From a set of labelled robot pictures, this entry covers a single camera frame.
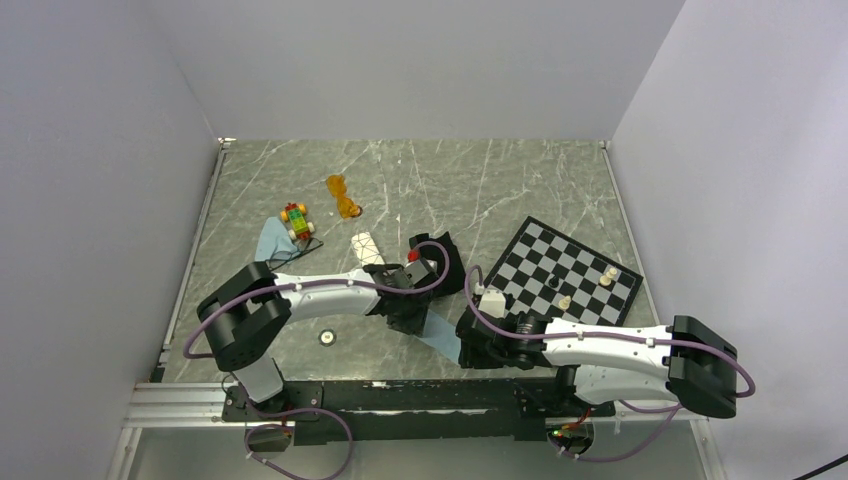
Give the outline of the black glasses case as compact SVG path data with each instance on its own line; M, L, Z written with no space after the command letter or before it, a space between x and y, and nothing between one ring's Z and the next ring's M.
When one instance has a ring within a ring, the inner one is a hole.
M410 249L416 248L422 242L438 243L447 252L449 260L448 263L445 263L445 255L438 247L426 245L418 249L418 254L421 257L437 262L437 277L441 276L444 271L447 272L446 278L433 290L434 298L454 295L463 290L466 270L457 245L453 241L449 231L442 233L438 237L434 237L429 233L420 233L410 237L408 242Z

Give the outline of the light blue cleaning cloth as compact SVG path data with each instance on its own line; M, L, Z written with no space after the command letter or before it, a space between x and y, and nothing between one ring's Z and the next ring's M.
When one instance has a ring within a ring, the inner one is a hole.
M300 249L294 244L279 217L266 219L257 242L255 261L288 261L296 258Z

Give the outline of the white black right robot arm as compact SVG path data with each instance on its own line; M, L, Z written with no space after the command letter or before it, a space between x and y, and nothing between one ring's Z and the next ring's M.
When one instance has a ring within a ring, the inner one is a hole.
M550 413L571 416L609 402L650 400L676 402L711 418L737 413L737 352L693 317L623 328L467 310L456 335L463 368L554 369L535 395Z

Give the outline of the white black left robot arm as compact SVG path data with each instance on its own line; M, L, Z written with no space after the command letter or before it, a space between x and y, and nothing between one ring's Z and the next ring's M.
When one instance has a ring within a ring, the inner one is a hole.
M289 323L333 315L383 316L390 328L423 331L442 279L432 261L368 265L336 275L274 274L260 262L240 270L197 307L199 329L218 369L244 387L248 407L264 420L287 406L282 373L267 350Z

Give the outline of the white geometric glasses case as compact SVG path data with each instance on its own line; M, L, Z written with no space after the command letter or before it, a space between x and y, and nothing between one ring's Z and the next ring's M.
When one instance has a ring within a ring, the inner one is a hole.
M351 247L362 267L385 264L385 260L369 232L355 234L351 238Z

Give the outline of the small round metal disc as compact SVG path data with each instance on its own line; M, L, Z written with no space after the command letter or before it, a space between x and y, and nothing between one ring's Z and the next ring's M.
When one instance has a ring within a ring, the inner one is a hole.
M333 330L325 329L319 334L319 343L322 346L332 346L335 344L337 335Z

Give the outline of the black white chessboard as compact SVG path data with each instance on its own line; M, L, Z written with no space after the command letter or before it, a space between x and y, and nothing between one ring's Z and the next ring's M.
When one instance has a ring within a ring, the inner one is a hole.
M610 286L599 278L609 268ZM558 288L547 282L560 278ZM637 297L643 276L553 227L529 216L494 264L484 284L511 298L508 311L558 317L589 325L621 326ZM570 296L566 311L558 302Z

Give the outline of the thin black framed glasses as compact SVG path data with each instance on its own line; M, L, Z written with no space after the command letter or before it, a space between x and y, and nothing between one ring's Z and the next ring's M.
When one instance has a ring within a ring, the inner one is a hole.
M321 239L310 238L302 244L293 245L291 248L276 249L266 260L266 264L272 271L277 271L323 246L324 242Z

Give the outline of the colourful toy brick car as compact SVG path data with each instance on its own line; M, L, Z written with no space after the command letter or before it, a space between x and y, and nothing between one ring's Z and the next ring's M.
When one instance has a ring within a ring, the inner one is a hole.
M310 240L315 232L314 224L307 220L307 208L302 203L289 203L280 213L283 224L292 241Z

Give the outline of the black table front rail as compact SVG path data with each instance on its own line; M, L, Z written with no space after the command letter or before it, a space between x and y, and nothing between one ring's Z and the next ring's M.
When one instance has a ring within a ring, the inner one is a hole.
M226 390L228 423L291 422L297 446L328 442L511 437L543 441L546 430L582 415L613 416L606 402L578 399L555 378L289 381L281 394L249 408L237 386Z

